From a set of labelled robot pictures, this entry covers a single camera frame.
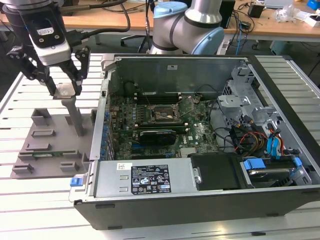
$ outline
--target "power supply label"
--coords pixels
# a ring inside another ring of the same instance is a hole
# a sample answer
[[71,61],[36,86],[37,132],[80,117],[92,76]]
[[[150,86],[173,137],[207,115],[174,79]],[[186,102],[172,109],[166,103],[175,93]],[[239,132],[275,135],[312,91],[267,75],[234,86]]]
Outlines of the power supply label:
[[171,193],[168,165],[132,166],[131,193]]

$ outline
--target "blue latch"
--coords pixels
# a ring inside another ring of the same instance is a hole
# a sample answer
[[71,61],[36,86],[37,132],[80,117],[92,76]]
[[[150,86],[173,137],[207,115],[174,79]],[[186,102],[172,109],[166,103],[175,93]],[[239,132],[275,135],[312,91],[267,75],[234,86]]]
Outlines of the blue latch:
[[265,169],[266,165],[262,158],[250,158],[243,162],[246,170]]
[[302,162],[299,157],[295,157],[293,161],[294,161],[297,168],[302,166]]
[[271,156],[275,157],[276,159],[280,159],[280,156],[278,155],[278,144],[279,139],[277,137],[269,137],[266,145],[266,151],[268,152],[268,154],[271,154]]
[[81,187],[83,185],[82,177],[73,177],[70,181],[70,187]]

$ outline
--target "electronic equipment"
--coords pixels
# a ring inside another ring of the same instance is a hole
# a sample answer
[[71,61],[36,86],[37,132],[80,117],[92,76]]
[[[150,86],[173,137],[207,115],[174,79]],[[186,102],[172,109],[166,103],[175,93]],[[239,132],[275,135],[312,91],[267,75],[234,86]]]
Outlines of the electronic equipment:
[[264,4],[268,9],[282,9],[286,5],[294,3],[294,0],[258,0],[257,2]]
[[320,147],[263,67],[273,61],[104,55],[90,167],[69,200],[93,228],[121,232],[282,216],[318,199]]
[[248,10],[248,15],[251,18],[260,18],[262,11],[264,10],[265,6],[261,4],[250,4],[249,10]]

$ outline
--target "robotic arm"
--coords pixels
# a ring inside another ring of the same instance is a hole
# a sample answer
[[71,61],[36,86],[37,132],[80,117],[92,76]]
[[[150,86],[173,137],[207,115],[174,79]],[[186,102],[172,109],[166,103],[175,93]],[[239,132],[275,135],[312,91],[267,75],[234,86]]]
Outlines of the robotic arm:
[[214,54],[224,39],[219,13],[222,0],[163,2],[154,9],[150,54]]
[[[7,55],[16,63],[21,72],[30,80],[37,79],[46,85],[51,96],[56,99],[80,95],[82,82],[87,78],[91,49],[88,46],[75,52],[81,62],[77,69],[71,53],[73,47],[81,45],[90,36],[103,32],[127,32],[130,19],[122,3],[118,0],[105,4],[79,5],[60,8],[55,0],[0,0],[14,34],[21,42]],[[82,11],[120,5],[125,12],[127,28],[103,28],[92,32],[66,31],[61,11]],[[50,77],[50,67],[60,67],[71,79],[71,83],[55,85]]]

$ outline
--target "gray fixture plate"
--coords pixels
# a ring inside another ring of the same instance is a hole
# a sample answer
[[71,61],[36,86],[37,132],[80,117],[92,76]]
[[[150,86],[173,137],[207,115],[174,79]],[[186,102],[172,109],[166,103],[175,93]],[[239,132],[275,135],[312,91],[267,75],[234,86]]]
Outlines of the gray fixture plate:
[[[94,132],[91,114],[82,114],[83,136],[78,136],[74,126],[68,124],[68,122],[71,122],[67,121],[69,117],[69,115],[62,114],[51,115],[45,118],[46,125],[32,124],[18,159],[13,166],[10,176],[12,179],[73,177],[75,174],[84,174],[88,171]],[[48,135],[35,136],[41,135],[42,131],[45,131]],[[26,150],[27,148],[42,148],[48,146],[48,144],[49,149]],[[75,154],[45,156],[45,152],[65,151],[75,151]],[[36,158],[30,156],[35,152],[41,152],[43,156]]]

